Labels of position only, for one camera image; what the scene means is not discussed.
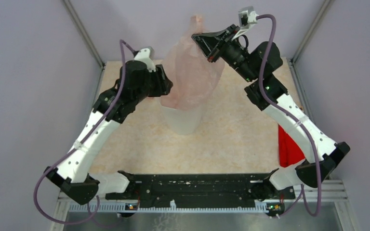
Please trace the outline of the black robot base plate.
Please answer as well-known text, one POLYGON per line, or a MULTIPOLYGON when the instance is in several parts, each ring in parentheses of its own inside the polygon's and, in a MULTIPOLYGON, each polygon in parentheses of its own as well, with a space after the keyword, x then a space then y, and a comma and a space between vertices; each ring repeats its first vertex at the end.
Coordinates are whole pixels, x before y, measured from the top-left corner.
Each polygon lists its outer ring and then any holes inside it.
POLYGON ((130 174, 125 192, 108 193, 107 200, 135 200, 140 208, 253 208, 259 202, 295 199, 292 186, 277 191, 264 183, 266 173, 130 174))

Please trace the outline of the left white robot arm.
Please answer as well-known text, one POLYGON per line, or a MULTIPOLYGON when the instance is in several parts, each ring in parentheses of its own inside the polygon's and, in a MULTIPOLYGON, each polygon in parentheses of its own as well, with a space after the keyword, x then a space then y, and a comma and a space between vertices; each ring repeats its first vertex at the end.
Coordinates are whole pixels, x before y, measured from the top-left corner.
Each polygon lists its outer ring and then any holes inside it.
POLYGON ((90 174, 89 170, 109 136, 119 128, 136 106, 148 97, 168 95, 173 83, 163 65, 148 70, 141 61, 130 60, 120 68, 120 78, 114 86, 103 91, 94 103, 83 131, 70 149, 72 153, 47 178, 79 205, 89 203, 96 196, 118 193, 129 199, 135 193, 128 174, 90 174))

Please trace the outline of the white octagonal trash bin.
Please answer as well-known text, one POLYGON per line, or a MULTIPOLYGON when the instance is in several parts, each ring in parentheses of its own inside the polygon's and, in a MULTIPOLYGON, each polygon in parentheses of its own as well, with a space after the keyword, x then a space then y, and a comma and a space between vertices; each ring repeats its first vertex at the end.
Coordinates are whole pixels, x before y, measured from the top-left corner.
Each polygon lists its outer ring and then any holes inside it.
POLYGON ((189 110, 179 110, 161 106, 162 114, 168 127, 178 135, 193 133, 202 121, 204 105, 189 110))

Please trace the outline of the translucent pink trash bag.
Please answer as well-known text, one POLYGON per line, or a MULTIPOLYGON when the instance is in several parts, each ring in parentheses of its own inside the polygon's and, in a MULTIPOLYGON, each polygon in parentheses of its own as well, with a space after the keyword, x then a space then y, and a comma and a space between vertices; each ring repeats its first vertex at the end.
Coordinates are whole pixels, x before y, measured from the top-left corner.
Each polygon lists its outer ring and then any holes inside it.
POLYGON ((214 63, 207 61, 193 34, 204 33, 202 15, 190 18, 188 29, 162 60, 164 71, 173 87, 168 95, 160 98, 161 105, 178 110, 190 110, 210 98, 216 88, 225 62, 219 59, 214 63))

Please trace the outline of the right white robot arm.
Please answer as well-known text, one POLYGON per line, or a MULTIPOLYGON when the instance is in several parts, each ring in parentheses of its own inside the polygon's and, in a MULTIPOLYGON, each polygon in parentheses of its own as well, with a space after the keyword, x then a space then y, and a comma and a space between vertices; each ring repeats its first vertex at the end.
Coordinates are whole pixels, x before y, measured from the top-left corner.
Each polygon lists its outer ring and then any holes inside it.
POLYGON ((304 154, 304 159, 289 167, 273 170, 257 187, 269 198, 277 198, 283 189, 295 185, 317 188, 350 151, 346 142, 336 142, 325 135, 296 105, 287 88, 274 76, 273 72, 281 67, 283 61, 275 43, 264 68, 263 89, 269 103, 260 91, 259 71, 268 43, 262 42, 248 52, 234 35, 239 27, 193 34, 191 38, 211 63, 222 58, 244 80, 251 84, 244 90, 249 100, 261 111, 273 118, 292 138, 304 154))

